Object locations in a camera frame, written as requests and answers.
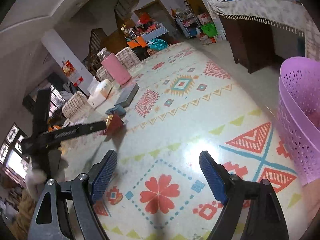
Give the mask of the left patterned chair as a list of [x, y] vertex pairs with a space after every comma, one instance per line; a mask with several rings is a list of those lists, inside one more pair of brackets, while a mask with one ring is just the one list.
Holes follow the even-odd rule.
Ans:
[[62, 107], [62, 114], [70, 119], [86, 106], [89, 106], [87, 97], [81, 91], [77, 91]]

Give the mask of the patterned chair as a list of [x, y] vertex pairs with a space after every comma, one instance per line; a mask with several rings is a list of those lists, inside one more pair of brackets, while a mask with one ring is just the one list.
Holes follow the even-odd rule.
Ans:
[[62, 107], [62, 114], [70, 119], [86, 106], [89, 106], [87, 97], [81, 91], [77, 91]]
[[130, 47], [125, 47], [116, 53], [116, 57], [126, 69], [131, 69], [140, 63], [140, 59]]

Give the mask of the dark red foil wrapper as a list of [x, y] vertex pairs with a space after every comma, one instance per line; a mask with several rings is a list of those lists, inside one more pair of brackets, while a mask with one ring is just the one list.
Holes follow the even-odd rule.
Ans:
[[112, 136], [124, 125], [122, 119], [117, 114], [108, 114], [107, 118], [105, 118], [105, 122], [107, 124], [106, 129], [99, 132], [100, 135], [104, 136]]

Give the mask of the white tissue pack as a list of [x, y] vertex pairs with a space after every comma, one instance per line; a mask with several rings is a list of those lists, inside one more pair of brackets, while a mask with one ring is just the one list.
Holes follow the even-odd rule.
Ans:
[[112, 87], [112, 83], [109, 79], [105, 79], [100, 82], [93, 77], [93, 80], [88, 87], [88, 91], [90, 93], [88, 103], [93, 108], [97, 108], [107, 99]]

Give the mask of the dark blue small box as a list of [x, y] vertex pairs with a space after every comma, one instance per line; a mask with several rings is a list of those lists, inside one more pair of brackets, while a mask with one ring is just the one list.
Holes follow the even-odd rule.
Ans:
[[119, 117], [123, 117], [126, 114], [126, 110], [121, 105], [116, 105], [113, 108], [108, 109], [105, 114], [116, 114]]

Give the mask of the grey small box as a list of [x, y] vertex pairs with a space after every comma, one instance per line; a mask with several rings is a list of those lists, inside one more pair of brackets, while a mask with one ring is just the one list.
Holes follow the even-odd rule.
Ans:
[[125, 87], [114, 105], [123, 108], [129, 107], [138, 90], [139, 85], [137, 83]]

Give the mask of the pink water bottle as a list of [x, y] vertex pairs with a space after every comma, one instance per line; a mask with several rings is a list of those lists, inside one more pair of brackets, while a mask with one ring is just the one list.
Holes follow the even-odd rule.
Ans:
[[114, 53], [103, 48], [97, 53], [102, 66], [109, 72], [113, 79], [119, 84], [124, 85], [131, 79], [130, 73], [118, 60]]

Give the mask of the far patterned chair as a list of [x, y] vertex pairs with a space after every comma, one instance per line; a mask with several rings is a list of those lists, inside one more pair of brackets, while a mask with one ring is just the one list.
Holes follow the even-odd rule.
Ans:
[[140, 59], [130, 47], [125, 47], [116, 53], [116, 57], [126, 69], [131, 69], [140, 63]]

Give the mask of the patterned tablecloth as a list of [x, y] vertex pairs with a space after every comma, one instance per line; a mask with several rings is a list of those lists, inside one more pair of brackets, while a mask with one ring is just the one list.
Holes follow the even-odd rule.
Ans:
[[240, 81], [227, 43], [181, 42], [131, 69], [139, 90], [124, 127], [64, 142], [67, 179], [108, 150], [118, 164], [94, 207], [110, 239], [206, 239], [222, 211], [199, 166], [207, 151], [241, 179], [268, 179], [289, 237], [308, 226], [302, 189], [272, 115], [278, 74], [263, 69]]

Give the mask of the purple plastic waste basket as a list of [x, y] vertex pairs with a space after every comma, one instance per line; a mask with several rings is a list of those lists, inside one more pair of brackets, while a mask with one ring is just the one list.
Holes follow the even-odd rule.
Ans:
[[302, 185], [319, 178], [319, 62], [291, 57], [280, 67], [279, 133]]

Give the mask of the lace-covered sideboard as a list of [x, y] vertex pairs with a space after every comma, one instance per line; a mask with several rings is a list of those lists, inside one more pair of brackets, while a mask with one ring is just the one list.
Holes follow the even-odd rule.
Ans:
[[218, 16], [230, 42], [233, 59], [251, 74], [274, 63], [272, 28], [305, 36], [305, 8], [284, 0], [206, 0], [211, 16]]

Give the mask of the green bag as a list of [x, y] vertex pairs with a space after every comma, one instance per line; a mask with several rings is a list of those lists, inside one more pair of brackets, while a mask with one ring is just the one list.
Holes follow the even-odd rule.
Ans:
[[205, 35], [207, 35], [210, 38], [218, 35], [217, 29], [214, 23], [206, 23], [202, 25], [201, 30]]

